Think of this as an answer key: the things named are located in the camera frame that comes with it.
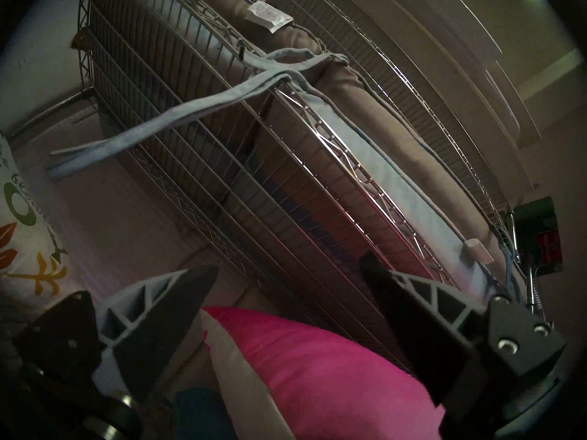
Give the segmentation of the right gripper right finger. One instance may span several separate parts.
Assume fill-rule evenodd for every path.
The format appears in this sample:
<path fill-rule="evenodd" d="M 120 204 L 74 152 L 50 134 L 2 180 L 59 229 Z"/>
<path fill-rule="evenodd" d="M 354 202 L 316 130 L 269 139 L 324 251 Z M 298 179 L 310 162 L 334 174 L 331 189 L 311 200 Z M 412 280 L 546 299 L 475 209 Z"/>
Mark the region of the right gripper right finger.
<path fill-rule="evenodd" d="M 481 305 L 453 286 L 387 269 L 372 251 L 359 267 L 416 378 L 445 410 L 442 438 L 512 438 L 536 423 L 560 382 L 559 332 L 505 293 Z"/>

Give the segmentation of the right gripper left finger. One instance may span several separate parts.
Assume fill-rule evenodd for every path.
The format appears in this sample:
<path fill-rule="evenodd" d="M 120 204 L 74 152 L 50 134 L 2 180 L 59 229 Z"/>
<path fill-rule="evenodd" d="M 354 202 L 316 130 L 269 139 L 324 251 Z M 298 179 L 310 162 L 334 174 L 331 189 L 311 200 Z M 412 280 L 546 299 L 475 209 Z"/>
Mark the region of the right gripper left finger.
<path fill-rule="evenodd" d="M 14 338 L 23 364 L 63 384 L 143 401 L 192 327 L 220 268 L 205 264 L 133 283 L 97 307 L 66 296 Z"/>

